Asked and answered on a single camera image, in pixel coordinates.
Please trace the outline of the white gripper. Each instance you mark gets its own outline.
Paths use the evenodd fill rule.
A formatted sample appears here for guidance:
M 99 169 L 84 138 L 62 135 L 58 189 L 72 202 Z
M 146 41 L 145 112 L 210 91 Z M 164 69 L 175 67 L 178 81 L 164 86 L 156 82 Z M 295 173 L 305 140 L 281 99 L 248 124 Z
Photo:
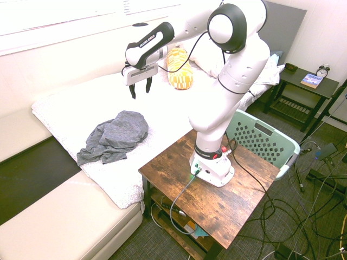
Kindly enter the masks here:
M 133 99 L 136 98 L 135 83 L 146 80 L 146 93 L 149 93 L 152 84 L 152 76 L 156 75 L 157 73 L 158 64 L 156 63 L 149 65 L 143 69 L 137 69 L 127 62 L 125 63 L 125 67 L 121 72 L 123 76 L 123 84 L 129 86 L 129 90 Z

